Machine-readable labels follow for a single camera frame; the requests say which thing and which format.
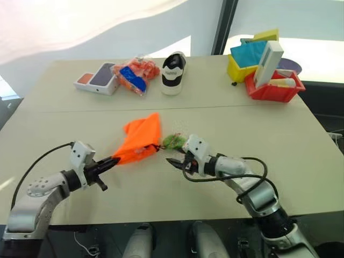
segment yellow bin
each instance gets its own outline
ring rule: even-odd
[[[228,55],[227,73],[233,82],[244,82],[245,77],[257,70],[257,66],[239,67],[232,55]]]

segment white box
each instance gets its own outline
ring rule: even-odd
[[[256,88],[268,83],[276,70],[283,55],[283,48],[278,41],[269,40],[265,46],[262,58],[254,74],[253,82]]]
[[[104,63],[95,74],[82,75],[74,82],[74,86],[80,90],[112,95],[119,86],[116,75],[112,73],[113,66],[114,63]]]

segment green object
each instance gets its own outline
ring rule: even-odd
[[[162,141],[162,144],[166,149],[181,149],[187,140],[180,135],[180,133],[171,134]]]

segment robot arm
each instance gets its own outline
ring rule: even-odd
[[[102,190],[108,187],[99,174],[115,166],[119,159],[107,157],[95,162],[94,149],[75,142],[70,160],[73,169],[35,180],[10,212],[3,234],[0,257],[37,257],[48,230],[55,207],[79,188],[97,183]]]
[[[167,159],[168,162],[182,169],[183,173],[199,173],[201,176],[223,178],[221,181],[239,196],[242,195],[241,203],[257,223],[265,243],[277,257],[319,258],[297,224],[281,207],[274,187],[266,180],[257,184],[259,177],[246,177],[255,174],[245,159],[226,157],[221,154],[211,156],[209,144],[194,134],[189,137],[183,150],[186,153],[183,162]],[[239,177],[226,179],[228,176]]]

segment orange cloth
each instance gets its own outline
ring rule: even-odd
[[[127,134],[124,144],[112,155],[120,157],[118,164],[140,161],[154,153],[161,137],[159,114],[153,113],[145,119],[134,120],[124,126]]]

